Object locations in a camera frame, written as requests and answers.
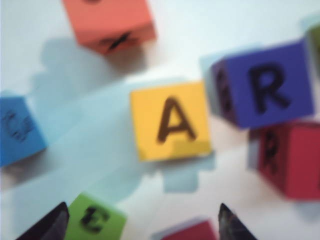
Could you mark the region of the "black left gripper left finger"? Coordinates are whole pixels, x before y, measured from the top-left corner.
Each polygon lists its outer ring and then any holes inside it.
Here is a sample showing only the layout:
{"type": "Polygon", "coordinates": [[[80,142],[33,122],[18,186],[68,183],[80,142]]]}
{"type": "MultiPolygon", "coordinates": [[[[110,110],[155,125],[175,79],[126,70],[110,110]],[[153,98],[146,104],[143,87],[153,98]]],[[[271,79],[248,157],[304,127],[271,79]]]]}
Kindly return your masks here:
{"type": "Polygon", "coordinates": [[[68,206],[63,201],[19,236],[17,240],[63,240],[69,217],[68,206]]]}

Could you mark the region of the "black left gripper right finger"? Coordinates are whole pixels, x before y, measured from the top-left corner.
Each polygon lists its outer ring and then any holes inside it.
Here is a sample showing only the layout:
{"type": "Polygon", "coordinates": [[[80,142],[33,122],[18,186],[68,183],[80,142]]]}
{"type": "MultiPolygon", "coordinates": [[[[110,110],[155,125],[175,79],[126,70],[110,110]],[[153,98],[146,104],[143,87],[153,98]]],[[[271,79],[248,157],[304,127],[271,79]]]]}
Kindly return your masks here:
{"type": "Polygon", "coordinates": [[[220,240],[257,240],[226,204],[221,203],[218,213],[220,240]]]}

